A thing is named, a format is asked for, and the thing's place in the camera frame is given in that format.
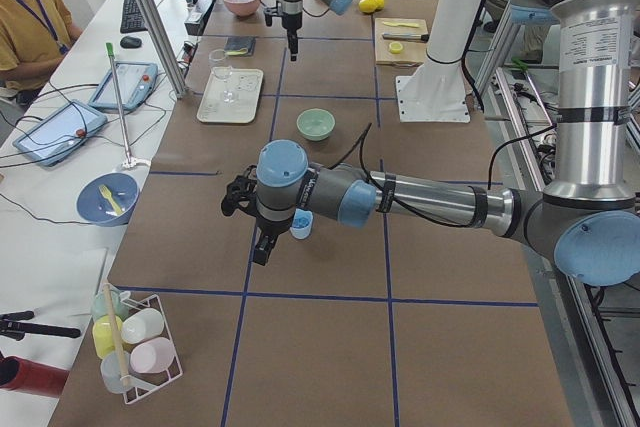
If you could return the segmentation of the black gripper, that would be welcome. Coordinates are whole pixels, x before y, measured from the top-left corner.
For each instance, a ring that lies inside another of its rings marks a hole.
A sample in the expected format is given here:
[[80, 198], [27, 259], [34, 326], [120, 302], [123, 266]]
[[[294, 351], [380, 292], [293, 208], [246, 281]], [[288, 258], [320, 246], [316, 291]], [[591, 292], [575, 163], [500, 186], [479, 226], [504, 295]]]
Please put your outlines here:
[[299, 53], [298, 31], [302, 27], [302, 14], [282, 15], [282, 26], [286, 30], [290, 60], [295, 62]]
[[253, 247], [252, 261], [254, 263], [261, 266], [267, 265], [279, 235], [286, 232], [291, 227], [292, 222], [292, 209], [257, 211], [256, 225], [260, 230], [260, 236]]

